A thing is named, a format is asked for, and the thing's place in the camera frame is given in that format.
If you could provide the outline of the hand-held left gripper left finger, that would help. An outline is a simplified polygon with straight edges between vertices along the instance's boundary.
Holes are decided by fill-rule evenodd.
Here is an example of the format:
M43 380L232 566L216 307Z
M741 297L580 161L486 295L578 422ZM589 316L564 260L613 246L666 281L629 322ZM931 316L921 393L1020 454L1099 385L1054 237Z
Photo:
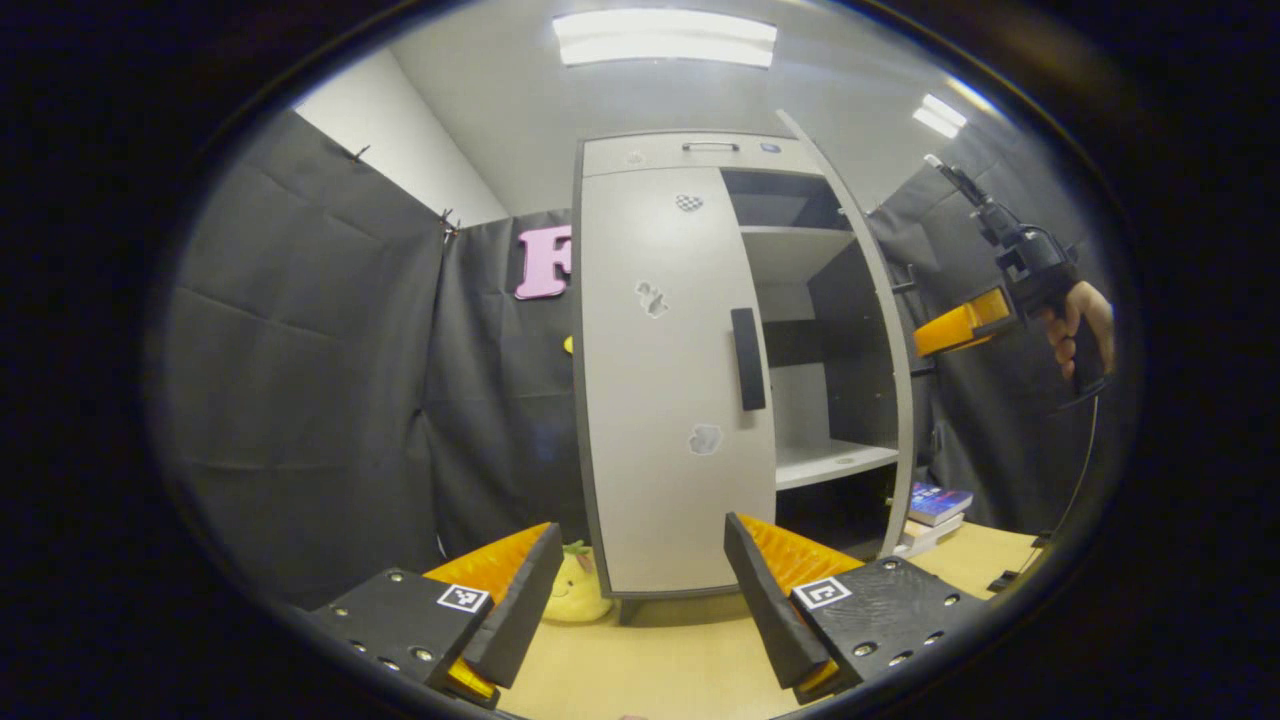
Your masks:
M561 527L544 521L429 571L378 571L308 620L393 676L489 710L515 684L562 559Z

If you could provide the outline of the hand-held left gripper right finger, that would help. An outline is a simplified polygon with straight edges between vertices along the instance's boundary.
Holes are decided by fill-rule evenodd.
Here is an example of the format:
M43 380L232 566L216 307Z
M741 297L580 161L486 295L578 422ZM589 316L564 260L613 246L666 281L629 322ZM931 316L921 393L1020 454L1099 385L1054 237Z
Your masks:
M987 609L899 556L863 562L741 512L724 516L723 551L774 676L800 705L938 653Z

